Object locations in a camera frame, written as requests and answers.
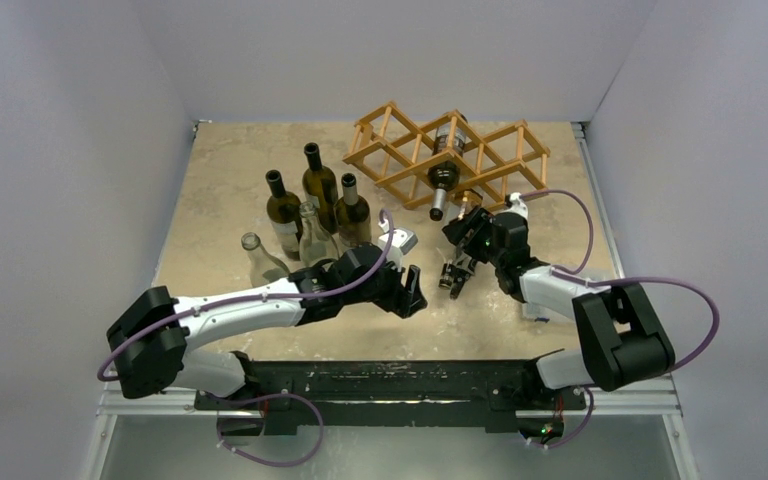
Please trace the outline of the dark green bottle silver neck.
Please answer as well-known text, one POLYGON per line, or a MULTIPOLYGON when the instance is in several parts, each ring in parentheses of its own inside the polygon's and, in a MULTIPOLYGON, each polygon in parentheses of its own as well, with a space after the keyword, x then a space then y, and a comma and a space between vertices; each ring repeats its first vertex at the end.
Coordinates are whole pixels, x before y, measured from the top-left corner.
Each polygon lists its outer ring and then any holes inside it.
POLYGON ((371 242, 370 206, 358 193, 357 178, 352 173, 341 177, 342 197, 335 205, 338 238, 344 249, 371 242))

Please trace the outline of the square clear whisky bottle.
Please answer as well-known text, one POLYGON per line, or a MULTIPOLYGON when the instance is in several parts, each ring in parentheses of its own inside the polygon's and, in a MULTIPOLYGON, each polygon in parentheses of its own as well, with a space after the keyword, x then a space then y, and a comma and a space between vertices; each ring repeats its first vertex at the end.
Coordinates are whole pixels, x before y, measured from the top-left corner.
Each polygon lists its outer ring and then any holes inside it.
MULTIPOLYGON (((482 201, 483 197, 472 189, 454 194, 448 203, 443 222, 449 224, 456 220, 462 220, 472 209, 480 206, 482 201)), ((450 292, 452 281, 450 276, 451 267, 465 266, 472 262, 477 265, 475 259, 464 253, 461 247, 456 246, 452 258, 443 264, 438 286, 450 292)))

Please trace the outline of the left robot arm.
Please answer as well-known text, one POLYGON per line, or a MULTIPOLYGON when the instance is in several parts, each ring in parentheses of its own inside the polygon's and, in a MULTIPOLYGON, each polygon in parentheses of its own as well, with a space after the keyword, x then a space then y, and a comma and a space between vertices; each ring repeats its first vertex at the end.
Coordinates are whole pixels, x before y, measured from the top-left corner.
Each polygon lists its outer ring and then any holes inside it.
POLYGON ((107 330, 106 366, 127 399, 168 387, 206 391, 232 408, 257 399, 258 382, 241 354, 210 356, 203 346, 267 328, 307 325, 336 317, 351 305, 373 304, 409 318, 428 302, 420 269, 398 266, 383 250, 363 244, 267 285, 208 297, 174 297, 167 287, 145 290, 107 330))

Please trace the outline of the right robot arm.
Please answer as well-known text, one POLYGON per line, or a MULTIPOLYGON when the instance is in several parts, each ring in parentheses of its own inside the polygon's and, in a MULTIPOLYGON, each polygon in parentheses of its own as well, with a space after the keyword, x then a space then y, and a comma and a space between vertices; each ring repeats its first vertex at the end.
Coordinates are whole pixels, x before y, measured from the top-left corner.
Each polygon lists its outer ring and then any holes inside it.
POLYGON ((544 407, 565 387, 614 391, 675 365, 673 345, 639 283, 599 285, 539 260, 531 253, 523 214, 476 207, 443 233, 471 259, 491 264, 505 294, 574 321, 578 348, 540 357, 536 371, 522 379, 529 404, 544 407))

